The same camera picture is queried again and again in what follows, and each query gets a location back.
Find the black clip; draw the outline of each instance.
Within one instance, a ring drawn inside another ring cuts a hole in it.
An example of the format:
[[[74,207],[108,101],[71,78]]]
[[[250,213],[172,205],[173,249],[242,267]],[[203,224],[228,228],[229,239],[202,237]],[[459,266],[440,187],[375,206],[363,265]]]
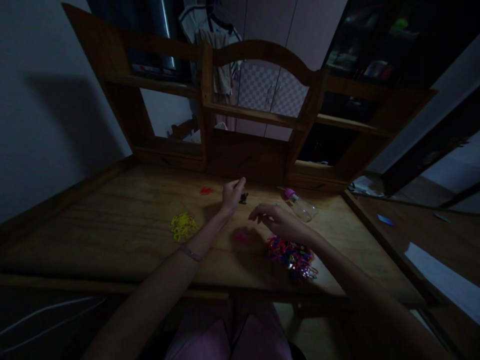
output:
[[[247,205],[247,196],[249,195],[248,192],[243,193],[240,196],[240,201],[238,202],[239,204]]]

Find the bracelet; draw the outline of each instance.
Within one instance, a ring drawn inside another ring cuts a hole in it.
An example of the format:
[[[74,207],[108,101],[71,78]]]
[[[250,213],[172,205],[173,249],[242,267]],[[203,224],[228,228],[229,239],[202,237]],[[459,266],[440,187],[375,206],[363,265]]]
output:
[[[187,254],[189,257],[191,257],[196,262],[201,263],[202,260],[204,259],[204,257],[201,257],[200,255],[197,255],[192,250],[190,250],[184,243],[180,246],[180,250],[183,251],[185,254]]]

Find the clear plastic container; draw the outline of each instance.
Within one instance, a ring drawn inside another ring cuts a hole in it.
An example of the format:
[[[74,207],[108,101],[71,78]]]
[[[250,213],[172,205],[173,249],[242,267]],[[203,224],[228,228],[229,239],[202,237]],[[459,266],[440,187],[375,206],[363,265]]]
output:
[[[290,188],[285,189],[285,196],[290,200],[291,209],[300,220],[305,223],[312,221],[312,219],[319,213],[317,208],[308,201],[300,198],[295,191]]]

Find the white cable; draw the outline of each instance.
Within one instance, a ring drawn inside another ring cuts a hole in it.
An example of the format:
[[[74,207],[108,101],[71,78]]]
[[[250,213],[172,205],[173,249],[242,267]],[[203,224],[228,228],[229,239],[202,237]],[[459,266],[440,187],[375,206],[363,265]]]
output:
[[[66,306],[66,305],[70,305],[70,304],[80,303],[80,302],[84,302],[84,301],[91,300],[91,299],[94,299],[94,298],[93,298],[93,297],[82,297],[82,298],[80,298],[80,299],[71,300],[71,301],[65,301],[65,302],[60,302],[60,303],[55,304],[55,305],[46,306],[46,307],[44,307],[44,308],[42,308],[42,309],[40,309],[40,310],[37,310],[37,311],[35,311],[35,312],[32,312],[30,315],[25,316],[24,318],[20,319],[19,321],[17,321],[17,322],[14,323],[13,325],[10,325],[10,326],[7,327],[6,329],[0,331],[0,336],[2,336],[3,334],[5,334],[6,332],[10,331],[10,330],[13,329],[14,327],[16,327],[18,324],[23,323],[25,320],[28,320],[28,319],[30,319],[31,317],[34,317],[34,316],[37,315],[37,314],[43,313],[43,312],[45,312],[45,311],[47,311],[47,310],[50,310],[50,309],[55,309],[55,308],[59,308],[59,307]],[[41,333],[39,333],[39,334],[37,334],[37,335],[35,335],[35,336],[33,336],[33,337],[25,340],[25,341],[22,341],[22,342],[18,343],[18,344],[15,345],[15,346],[9,347],[8,349],[5,349],[5,350],[0,350],[0,355],[3,355],[3,354],[5,354],[5,353],[8,353],[8,352],[10,352],[10,351],[12,351],[12,350],[18,349],[19,347],[21,347],[21,346],[23,346],[23,345],[25,345],[25,344],[28,344],[29,342],[35,340],[36,338],[39,338],[39,337],[41,337],[42,335],[48,333],[49,331],[51,331],[51,330],[53,330],[53,329],[55,329],[55,328],[58,328],[60,325],[63,325],[63,324],[65,324],[65,323],[69,322],[70,320],[73,320],[73,319],[79,317],[80,315],[82,315],[82,314],[84,314],[84,313],[86,313],[86,312],[88,312],[88,311],[96,308],[97,306],[99,306],[100,304],[102,304],[104,301],[105,301],[105,298],[103,298],[101,301],[97,302],[95,305],[90,306],[90,307],[87,308],[86,310],[83,310],[83,311],[79,312],[78,314],[76,314],[76,315],[74,315],[74,316],[71,316],[71,317],[69,317],[68,319],[66,319],[66,320],[64,320],[64,321],[59,322],[58,324],[56,324],[56,325],[48,328],[47,330],[42,331]]]

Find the forearm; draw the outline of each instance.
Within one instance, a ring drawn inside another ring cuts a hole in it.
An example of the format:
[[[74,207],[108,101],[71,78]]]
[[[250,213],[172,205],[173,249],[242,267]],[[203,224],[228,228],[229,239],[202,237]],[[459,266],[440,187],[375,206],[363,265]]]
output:
[[[411,355],[424,359],[450,359],[435,338],[403,305],[321,235],[312,235],[308,243],[359,313],[376,326],[379,334],[394,336],[400,340],[402,350]]]
[[[221,210],[186,246],[204,257],[215,235],[230,218]],[[158,324],[187,290],[200,264],[175,251],[118,308],[95,337],[84,359],[135,359]]]

